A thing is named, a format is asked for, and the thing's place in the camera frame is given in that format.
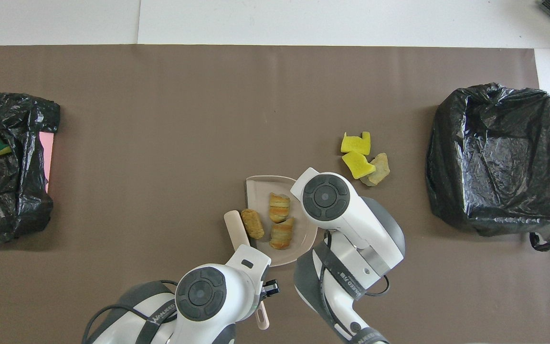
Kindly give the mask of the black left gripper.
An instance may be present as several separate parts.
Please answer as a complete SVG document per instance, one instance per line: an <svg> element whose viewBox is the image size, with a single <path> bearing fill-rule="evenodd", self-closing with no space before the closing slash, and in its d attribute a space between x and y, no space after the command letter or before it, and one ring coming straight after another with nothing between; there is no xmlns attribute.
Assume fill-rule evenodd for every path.
<svg viewBox="0 0 550 344"><path fill-rule="evenodd" d="M262 286L261 299L270 298L271 296L274 296L279 292L280 288L278 285L278 281L276 279L271 279L269 281L266 281L266 283Z"/></svg>

